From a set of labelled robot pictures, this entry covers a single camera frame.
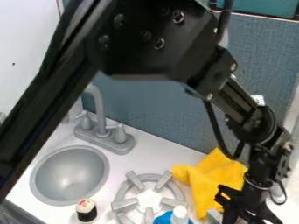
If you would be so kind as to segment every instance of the faucet handle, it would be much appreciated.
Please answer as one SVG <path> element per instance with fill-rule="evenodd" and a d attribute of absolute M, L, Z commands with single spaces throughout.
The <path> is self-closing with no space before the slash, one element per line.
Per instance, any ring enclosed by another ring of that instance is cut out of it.
<path fill-rule="evenodd" d="M 115 130 L 114 139 L 117 143 L 123 144 L 127 141 L 127 133 L 124 129 L 123 123 L 119 122 L 116 125 L 108 125 L 106 126 L 108 130 Z"/>
<path fill-rule="evenodd" d="M 86 110 L 83 110 L 80 115 L 77 115 L 75 117 L 75 119 L 78 119 L 78 118 L 81 118 L 80 126 L 83 130 L 90 130 L 91 128 L 93 128 L 93 126 L 94 126 L 93 121 L 91 120 L 91 118 Z"/>

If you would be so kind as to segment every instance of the white countertop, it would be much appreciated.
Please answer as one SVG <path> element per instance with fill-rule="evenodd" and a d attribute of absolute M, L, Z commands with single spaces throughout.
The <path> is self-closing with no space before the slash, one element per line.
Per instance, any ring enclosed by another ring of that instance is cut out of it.
<path fill-rule="evenodd" d="M 72 206 L 49 206 L 39 201 L 31 193 L 29 179 L 33 167 L 37 162 L 50 152 L 56 151 L 68 145 L 90 145 L 103 152 L 108 158 L 110 172 L 105 185 L 92 197 L 97 203 L 98 219 L 95 224 L 115 224 L 114 214 L 111 212 L 110 203 L 126 180 L 125 174 L 135 171 L 136 174 L 158 173 L 163 174 L 170 170 L 173 165 L 195 165 L 205 157 L 204 153 L 192 150 L 177 143 L 170 142 L 149 133 L 126 126 L 126 131 L 136 138 L 136 147 L 127 155 L 119 156 L 101 147 L 90 144 L 76 138 L 73 128 L 78 122 L 62 123 L 49 138 L 39 154 L 32 161 L 24 175 L 11 190 L 7 200 L 23 208 L 26 212 L 34 215 L 41 221 L 49 224 L 76 224 L 74 205 Z M 294 171 L 289 181 L 289 200 L 284 206 L 275 206 L 270 201 L 270 209 L 286 224 L 296 223 L 296 213 L 299 207 L 299 167 Z M 189 205 L 190 218 L 194 223 L 201 223 L 194 219 L 194 207 L 189 187 L 179 184 Z"/>

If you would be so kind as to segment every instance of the faucet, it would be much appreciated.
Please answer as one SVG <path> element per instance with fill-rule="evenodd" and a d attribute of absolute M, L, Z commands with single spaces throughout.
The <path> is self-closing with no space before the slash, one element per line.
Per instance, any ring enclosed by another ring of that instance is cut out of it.
<path fill-rule="evenodd" d="M 106 129 L 104 102 L 100 90 L 94 84 L 88 84 L 84 92 L 90 94 L 94 98 L 95 113 L 98 120 L 95 134 L 98 137 L 108 136 L 110 131 Z"/>
<path fill-rule="evenodd" d="M 84 111 L 80 115 L 82 117 L 80 123 L 74 129 L 74 135 L 118 155 L 129 153 L 135 146 L 135 139 L 126 133 L 122 123 L 113 126 L 106 125 L 104 102 L 100 89 L 94 84 L 89 84 L 84 92 L 94 98 L 97 122 L 92 121 L 89 114 Z"/>

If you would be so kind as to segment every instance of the yellow cloth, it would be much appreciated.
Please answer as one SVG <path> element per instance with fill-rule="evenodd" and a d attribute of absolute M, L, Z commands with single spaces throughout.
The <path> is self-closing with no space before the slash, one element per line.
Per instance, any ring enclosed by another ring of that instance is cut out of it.
<path fill-rule="evenodd" d="M 191 186 L 196 215 L 199 219 L 203 219 L 206 211 L 211 208 L 223 212 L 222 206 L 214 200 L 218 185 L 240 190 L 246 170 L 242 164 L 230 160 L 220 149 L 215 148 L 197 166 L 174 165 L 172 175 L 175 179 Z"/>

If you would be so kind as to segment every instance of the blue bottle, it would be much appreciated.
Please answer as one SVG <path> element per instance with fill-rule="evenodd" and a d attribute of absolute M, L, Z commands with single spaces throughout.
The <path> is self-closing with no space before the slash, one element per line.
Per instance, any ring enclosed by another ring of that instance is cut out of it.
<path fill-rule="evenodd" d="M 154 224 L 193 224 L 187 217 L 184 206 L 176 206 L 173 211 L 164 213 L 154 220 Z"/>

